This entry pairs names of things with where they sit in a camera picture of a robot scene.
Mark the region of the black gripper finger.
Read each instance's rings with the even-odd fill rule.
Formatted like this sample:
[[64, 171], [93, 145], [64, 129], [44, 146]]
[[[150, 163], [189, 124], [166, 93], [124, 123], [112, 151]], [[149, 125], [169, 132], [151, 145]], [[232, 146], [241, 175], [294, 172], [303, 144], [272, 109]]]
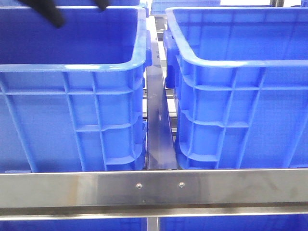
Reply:
[[65, 19], [53, 0], [20, 0], [19, 2], [34, 9], [56, 28], [65, 24]]
[[110, 6], [109, 0], [93, 0], [93, 2], [101, 11], [106, 10], [106, 8]]

